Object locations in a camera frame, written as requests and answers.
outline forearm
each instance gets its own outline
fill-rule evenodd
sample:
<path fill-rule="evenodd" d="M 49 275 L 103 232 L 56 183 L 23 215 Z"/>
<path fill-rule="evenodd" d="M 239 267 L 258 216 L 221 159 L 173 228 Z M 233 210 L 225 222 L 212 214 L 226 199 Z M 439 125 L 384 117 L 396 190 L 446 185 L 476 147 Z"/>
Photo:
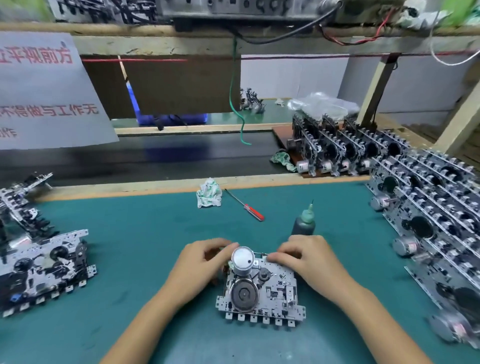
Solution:
<path fill-rule="evenodd" d="M 100 364 L 146 364 L 177 308 L 161 290 L 140 310 Z"/>
<path fill-rule="evenodd" d="M 357 327 L 378 364 L 431 364 L 375 295 L 352 284 L 338 305 Z"/>

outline person's left hand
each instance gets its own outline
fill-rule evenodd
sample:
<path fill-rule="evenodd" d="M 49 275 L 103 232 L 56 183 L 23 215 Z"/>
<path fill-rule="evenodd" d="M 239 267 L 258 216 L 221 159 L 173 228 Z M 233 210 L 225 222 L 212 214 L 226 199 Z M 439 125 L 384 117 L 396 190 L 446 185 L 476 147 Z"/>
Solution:
<path fill-rule="evenodd" d="M 160 292 L 166 292 L 169 300 L 182 307 L 205 288 L 238 246 L 223 238 L 187 244 Z"/>

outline person's right hand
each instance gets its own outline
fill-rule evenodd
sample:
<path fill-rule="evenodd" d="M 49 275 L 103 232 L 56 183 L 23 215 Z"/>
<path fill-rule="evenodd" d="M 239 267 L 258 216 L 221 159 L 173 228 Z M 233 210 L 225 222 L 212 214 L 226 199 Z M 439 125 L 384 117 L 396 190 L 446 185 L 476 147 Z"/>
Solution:
<path fill-rule="evenodd" d="M 348 299 L 348 293 L 358 286 L 320 235 L 292 235 L 267 260 L 293 269 L 310 287 L 336 304 Z"/>

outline blue plastic part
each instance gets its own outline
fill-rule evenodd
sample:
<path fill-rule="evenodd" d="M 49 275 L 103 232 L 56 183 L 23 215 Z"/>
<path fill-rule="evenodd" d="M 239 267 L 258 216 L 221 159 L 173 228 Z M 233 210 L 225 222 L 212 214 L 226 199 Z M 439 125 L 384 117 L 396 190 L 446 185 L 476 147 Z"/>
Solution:
<path fill-rule="evenodd" d="M 207 114 L 181 114 L 181 115 L 142 115 L 138 107 L 137 100 L 133 94 L 130 82 L 127 82 L 127 89 L 132 100 L 133 110 L 137 117 L 138 125 L 141 126 L 155 126 L 155 119 L 160 119 L 164 126 L 178 126 L 178 125 L 198 125 L 205 124 L 207 121 Z"/>
<path fill-rule="evenodd" d="M 22 299 L 22 294 L 21 293 L 15 293 L 10 297 L 10 302 L 17 303 Z"/>

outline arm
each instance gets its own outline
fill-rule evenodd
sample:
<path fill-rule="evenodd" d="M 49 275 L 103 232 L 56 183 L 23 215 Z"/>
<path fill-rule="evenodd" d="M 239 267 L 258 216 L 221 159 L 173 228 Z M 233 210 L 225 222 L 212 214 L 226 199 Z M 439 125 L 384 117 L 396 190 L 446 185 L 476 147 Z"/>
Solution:
<path fill-rule="evenodd" d="M 148 363 L 175 313 L 200 293 L 237 247 L 237 243 L 221 238 L 188 244 L 163 287 L 143 306 L 100 364 Z"/>
<path fill-rule="evenodd" d="M 295 270 L 314 290 L 338 305 L 378 364 L 432 363 L 375 295 L 354 281 L 323 237 L 292 235 L 267 259 Z"/>

